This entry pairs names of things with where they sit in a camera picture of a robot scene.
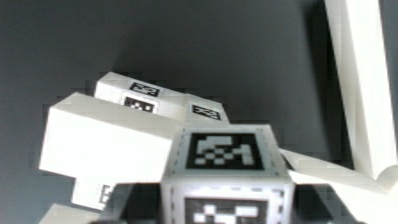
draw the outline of white block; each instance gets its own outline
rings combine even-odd
[[[185,128],[172,143],[162,199],[165,224],[208,216],[220,223],[289,223],[293,182],[268,126]]]
[[[98,219],[98,213],[53,204],[39,224],[87,224]]]
[[[183,121],[185,94],[108,72],[98,80],[94,97]]]
[[[103,210],[114,187],[115,183],[98,183],[94,180],[76,179],[71,202]]]
[[[378,0],[327,0],[355,170],[373,179],[396,165]]]
[[[98,182],[156,182],[181,122],[74,93],[50,108],[39,168]]]

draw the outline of white surface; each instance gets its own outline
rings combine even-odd
[[[98,213],[53,204],[39,224],[87,224],[98,219]]]
[[[39,168],[98,182],[158,182],[181,123],[73,94],[50,108]]]
[[[325,0],[355,170],[396,164],[378,0]]]
[[[378,182],[359,172],[281,150],[295,171],[289,171],[297,184],[330,184],[357,221],[368,224],[398,220],[398,198],[391,197]]]
[[[71,202],[89,208],[103,210],[114,186],[115,183],[98,183],[94,180],[76,179]]]
[[[259,157],[265,169],[217,169],[186,168],[190,136],[192,133],[245,133],[256,135]],[[176,135],[172,151],[167,162],[165,176],[162,180],[162,198],[165,209],[165,223],[185,223],[185,198],[220,199],[220,200],[254,200],[268,202],[266,223],[289,223],[289,210],[293,200],[293,182],[289,179],[284,161],[277,149],[273,134],[268,125],[231,125],[227,128],[192,128],[185,129]],[[238,212],[245,215],[254,214],[254,208],[247,210],[236,204]],[[217,214],[220,220],[234,223],[236,214]],[[192,214],[192,220],[202,219],[201,214]]]

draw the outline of dark gray background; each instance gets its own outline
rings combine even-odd
[[[382,19],[396,96],[394,0]],[[0,223],[69,204],[73,179],[37,170],[46,112],[108,71],[222,102],[282,148],[352,166],[321,0],[0,1]]]

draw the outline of white cube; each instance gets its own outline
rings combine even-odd
[[[179,121],[185,120],[185,94],[114,72],[98,80],[94,97]]]
[[[98,182],[158,182],[181,122],[74,93],[50,108],[39,168]]]
[[[289,223],[293,182],[268,126],[181,131],[162,198],[167,224]]]

